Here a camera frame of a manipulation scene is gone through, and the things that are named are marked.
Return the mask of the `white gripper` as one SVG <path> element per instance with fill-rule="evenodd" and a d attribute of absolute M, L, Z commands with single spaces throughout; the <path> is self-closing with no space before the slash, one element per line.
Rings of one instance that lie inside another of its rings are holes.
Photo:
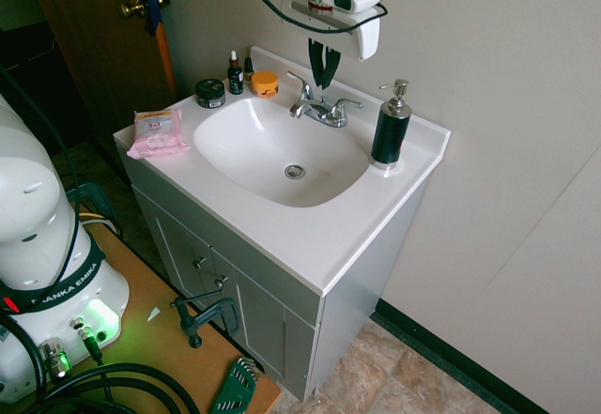
<path fill-rule="evenodd" d="M 308 51 L 311 69 L 317 86 L 330 86 L 338 69 L 341 54 L 363 61 L 372 57 L 378 49 L 378 10 L 368 8 L 357 14 L 344 13 L 339 9 L 318 13 L 306 0 L 281 0 L 280 10 L 289 18 L 304 26 L 308 35 Z M 323 44 L 325 64 L 323 63 Z"/>

